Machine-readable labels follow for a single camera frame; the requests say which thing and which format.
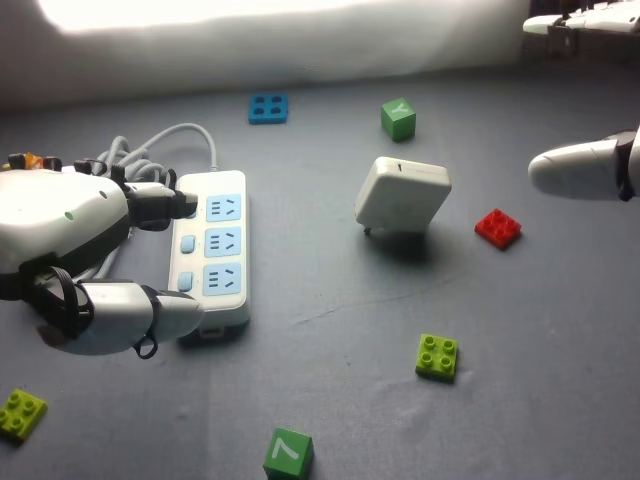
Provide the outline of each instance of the white charger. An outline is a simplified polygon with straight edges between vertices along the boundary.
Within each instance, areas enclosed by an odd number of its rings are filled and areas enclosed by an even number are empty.
[[[356,200],[356,221],[365,227],[424,232],[451,191],[444,167],[379,157]]]

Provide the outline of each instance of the power cord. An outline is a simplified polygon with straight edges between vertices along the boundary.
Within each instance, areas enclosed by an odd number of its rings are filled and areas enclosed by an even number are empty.
[[[167,128],[147,140],[135,150],[130,150],[129,142],[125,137],[116,137],[113,142],[111,142],[109,150],[102,152],[98,156],[98,161],[92,167],[92,172],[97,175],[102,174],[103,176],[111,177],[111,169],[114,165],[119,165],[124,167],[124,176],[127,182],[156,182],[160,178],[163,178],[166,170],[159,163],[153,163],[149,160],[149,149],[161,140],[164,140],[175,133],[187,130],[198,132],[204,137],[207,145],[209,145],[209,152],[211,155],[211,165],[209,170],[217,172],[218,161],[216,158],[216,146],[213,143],[213,138],[211,138],[209,132],[195,123],[181,123]],[[130,231],[129,238],[131,238],[132,234],[133,231]],[[116,248],[103,260],[101,264],[81,273],[75,277],[74,280],[80,281],[90,280],[92,278],[105,278],[109,274],[119,250],[120,247]]]

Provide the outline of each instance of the robotic hand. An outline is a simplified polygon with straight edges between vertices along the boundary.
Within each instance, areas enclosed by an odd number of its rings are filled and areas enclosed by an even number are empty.
[[[158,343],[198,326],[202,306],[188,295],[73,280],[117,249],[131,227],[160,231],[195,212],[198,199],[175,190],[175,172],[166,187],[125,182],[117,165],[107,178],[82,163],[62,173],[57,159],[34,170],[24,160],[10,158],[15,169],[0,173],[0,299],[33,306],[47,322],[38,329],[45,343],[80,355],[134,348],[150,358]]]
[[[640,189],[639,134],[630,130],[544,152],[529,164],[529,179],[549,195],[627,202]]]

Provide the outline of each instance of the yellow-green lego brick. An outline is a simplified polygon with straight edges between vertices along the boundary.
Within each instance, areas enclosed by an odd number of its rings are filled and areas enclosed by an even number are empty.
[[[425,333],[420,337],[416,373],[424,377],[452,381],[456,375],[458,342]]]
[[[0,409],[0,432],[13,440],[24,442],[47,411],[47,403],[33,395],[15,389]]]

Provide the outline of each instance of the lego stud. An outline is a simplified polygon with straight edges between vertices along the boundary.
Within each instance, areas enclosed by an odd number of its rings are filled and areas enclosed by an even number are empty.
[[[451,340],[445,340],[442,344],[442,349],[446,353],[453,353],[453,342]]]
[[[450,370],[451,369],[451,359],[449,357],[442,357],[440,359],[440,366],[442,367],[443,370]]]
[[[36,410],[36,404],[33,400],[27,400],[24,402],[24,408],[22,409],[22,413],[26,416],[31,415]]]
[[[436,346],[436,339],[433,338],[431,335],[427,335],[426,337],[424,337],[424,347],[427,350],[432,350],[433,347]]]
[[[421,356],[420,356],[420,361],[424,364],[424,365],[431,365],[431,355],[429,355],[427,352],[424,352]]]
[[[22,428],[22,423],[23,422],[21,418],[14,418],[13,421],[11,422],[11,430],[14,432],[17,432]]]
[[[9,397],[7,405],[9,405],[9,408],[16,408],[18,405],[20,405],[20,395],[18,395],[17,393],[12,393]]]

